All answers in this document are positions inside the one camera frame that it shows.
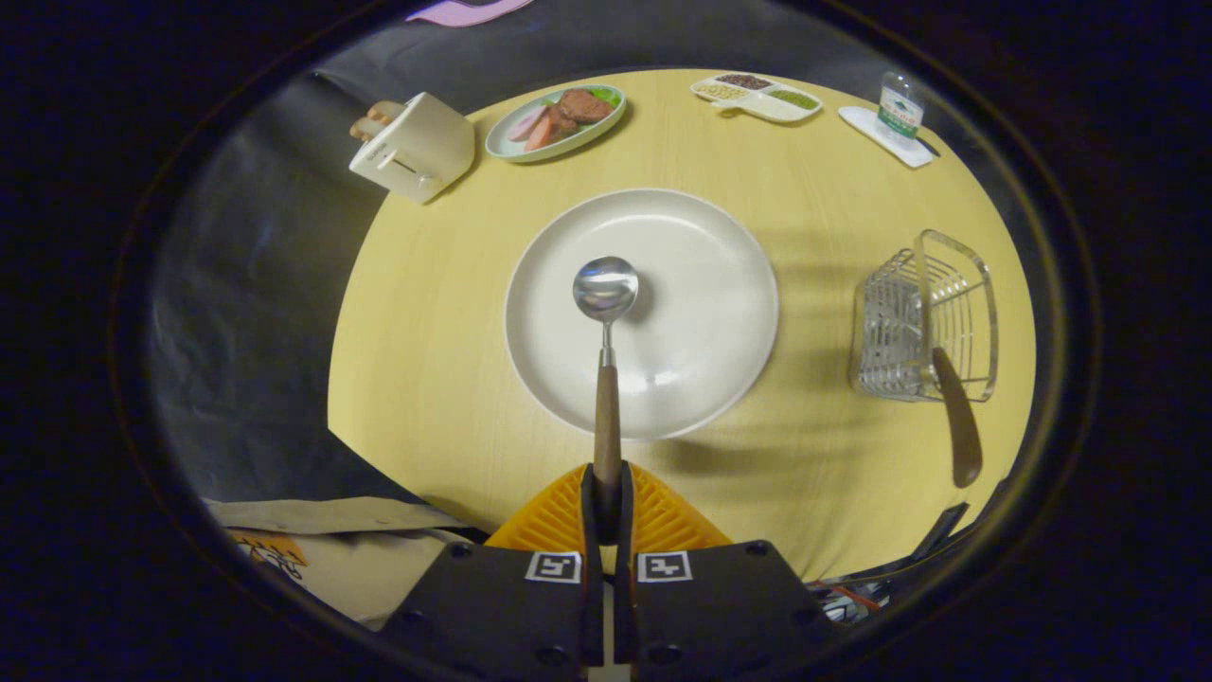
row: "wire basket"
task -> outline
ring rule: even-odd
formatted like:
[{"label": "wire basket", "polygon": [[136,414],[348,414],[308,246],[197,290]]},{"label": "wire basket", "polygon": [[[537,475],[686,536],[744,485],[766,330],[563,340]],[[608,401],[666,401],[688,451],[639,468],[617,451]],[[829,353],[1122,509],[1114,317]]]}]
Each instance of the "wire basket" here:
[{"label": "wire basket", "polygon": [[989,268],[972,248],[933,229],[892,256],[856,296],[861,391],[897,401],[942,401],[932,349],[947,351],[970,401],[993,395],[997,310]]}]

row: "water bottle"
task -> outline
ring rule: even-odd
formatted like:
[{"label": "water bottle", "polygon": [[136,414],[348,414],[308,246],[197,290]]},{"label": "water bottle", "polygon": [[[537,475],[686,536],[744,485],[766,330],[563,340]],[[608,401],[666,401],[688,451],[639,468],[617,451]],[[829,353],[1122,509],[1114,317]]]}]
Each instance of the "water bottle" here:
[{"label": "water bottle", "polygon": [[887,71],[880,90],[879,121],[876,127],[888,142],[902,148],[913,147],[921,126],[926,103],[905,76]]}]

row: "white plate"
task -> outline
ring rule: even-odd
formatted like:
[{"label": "white plate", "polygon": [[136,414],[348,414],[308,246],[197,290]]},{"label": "white plate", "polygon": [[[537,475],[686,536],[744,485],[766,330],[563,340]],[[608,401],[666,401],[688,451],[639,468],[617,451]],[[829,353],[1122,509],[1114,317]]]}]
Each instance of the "white plate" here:
[{"label": "white plate", "polygon": [[623,437],[680,436],[739,401],[778,328],[766,253],[732,216],[697,196],[625,189],[551,220],[514,269],[505,348],[539,405],[594,429],[601,325],[577,308],[572,279],[599,256],[619,256],[640,274],[635,305],[612,327]]},{"label": "white plate", "polygon": [[497,125],[492,126],[488,131],[488,136],[484,139],[484,149],[497,156],[498,159],[504,159],[507,161],[513,161],[515,164],[525,164],[528,161],[541,161],[543,159],[550,159],[551,156],[559,156],[576,149],[577,147],[584,147],[585,144],[593,142],[601,137],[607,130],[614,126],[621,118],[623,118],[623,111],[627,109],[627,94],[617,87],[611,87],[610,85],[578,85],[576,87],[588,88],[588,87],[601,87],[604,90],[610,90],[618,94],[619,102],[618,107],[610,113],[605,119],[595,122],[591,127],[582,130],[571,137],[565,137],[564,139],[556,142],[555,144],[548,144],[547,147],[539,147],[533,151],[525,151],[526,141],[514,142],[509,139],[509,130],[514,127],[514,124],[520,121],[526,114],[534,110],[536,107],[543,104],[544,101],[555,102],[564,94],[565,90],[573,90],[572,87],[565,87],[564,90],[553,90],[542,97],[536,97],[528,103],[518,107],[510,111],[505,118],[497,121]]},{"label": "white plate", "polygon": [[[725,76],[725,75],[753,75],[754,78],[760,78],[760,79],[770,82],[770,85],[759,87],[756,90],[750,90],[748,87],[742,87],[739,85],[732,85],[730,82],[724,82],[722,80],[719,80],[720,76]],[[736,97],[736,98],[732,98],[732,99],[726,99],[724,97],[716,97],[714,94],[708,94],[707,92],[702,91],[703,86],[711,86],[711,85],[724,85],[724,86],[727,86],[727,87],[732,87],[733,90],[739,90],[741,92],[745,92],[747,94],[744,97]],[[811,108],[811,109],[805,109],[805,108],[797,107],[797,105],[795,105],[795,104],[793,104],[790,102],[784,102],[784,101],[779,99],[778,97],[772,97],[771,92],[776,92],[778,90],[789,90],[791,92],[799,92],[800,94],[804,94],[805,97],[811,97],[811,98],[816,99],[817,105],[813,107],[813,108]],[[766,119],[766,120],[773,121],[773,122],[795,122],[795,121],[800,121],[800,120],[804,120],[804,119],[806,119],[806,118],[816,114],[817,111],[819,111],[821,109],[824,108],[824,103],[821,101],[821,97],[817,97],[816,94],[812,94],[811,92],[805,92],[805,91],[800,90],[799,87],[791,87],[790,85],[779,82],[777,80],[768,79],[766,76],[755,75],[755,74],[744,74],[744,73],[736,73],[736,71],[734,73],[722,73],[722,74],[719,74],[719,75],[714,75],[711,78],[705,78],[705,79],[703,79],[703,80],[701,80],[698,82],[691,84],[690,91],[693,92],[696,96],[702,97],[703,99],[708,99],[710,102],[721,102],[721,103],[726,103],[726,104],[737,104],[737,108],[743,109],[743,110],[745,110],[745,111],[748,111],[748,113],[750,113],[750,114],[753,114],[753,115],[755,115],[755,116],[758,116],[760,119]]]}]

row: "yellow wooden table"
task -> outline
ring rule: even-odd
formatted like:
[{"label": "yellow wooden table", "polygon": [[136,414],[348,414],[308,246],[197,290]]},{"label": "yellow wooden table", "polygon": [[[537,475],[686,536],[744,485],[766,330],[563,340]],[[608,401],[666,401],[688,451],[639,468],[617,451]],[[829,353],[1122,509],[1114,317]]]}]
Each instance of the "yellow wooden table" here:
[{"label": "yellow wooden table", "polygon": [[[526,245],[567,207],[663,187],[719,205],[754,233],[778,280],[778,338],[731,411],[681,439],[624,443],[623,457],[734,541],[773,541],[805,579],[903,557],[961,502],[971,509],[957,529],[976,518],[1018,453],[1035,377],[1027,280],[997,211],[931,131],[922,137],[942,156],[911,170],[837,115],[869,102],[779,79],[825,109],[794,126],[721,115],[687,90],[713,73],[594,78],[622,88],[629,110],[579,151],[514,165],[481,148],[430,204],[388,195],[337,323],[330,430],[408,491],[490,532],[589,462],[593,437],[544,412],[510,367],[505,287]],[[479,141],[541,93],[471,114]],[[942,405],[879,400],[847,383],[856,285],[926,228],[976,250],[996,292],[997,385],[973,405],[985,466],[964,491],[951,485]]]}]

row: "beans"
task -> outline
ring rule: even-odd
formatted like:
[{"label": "beans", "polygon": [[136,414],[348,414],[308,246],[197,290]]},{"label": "beans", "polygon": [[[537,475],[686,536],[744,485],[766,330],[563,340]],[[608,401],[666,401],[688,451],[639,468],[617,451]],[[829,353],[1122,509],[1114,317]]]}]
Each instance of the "beans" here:
[{"label": "beans", "polygon": [[716,76],[715,80],[722,80],[724,82],[731,82],[732,85],[739,85],[741,87],[748,87],[749,90],[761,90],[762,87],[770,85],[768,80],[762,80],[755,75],[742,73],[720,75]]},{"label": "beans", "polygon": [[776,99],[790,102],[801,109],[816,109],[821,103],[807,94],[800,94],[799,92],[793,92],[790,90],[776,90],[773,92],[767,92],[767,94],[774,97]]},{"label": "beans", "polygon": [[699,84],[694,86],[694,92],[701,92],[716,99],[739,99],[748,94],[744,90],[737,90],[727,85]]}]

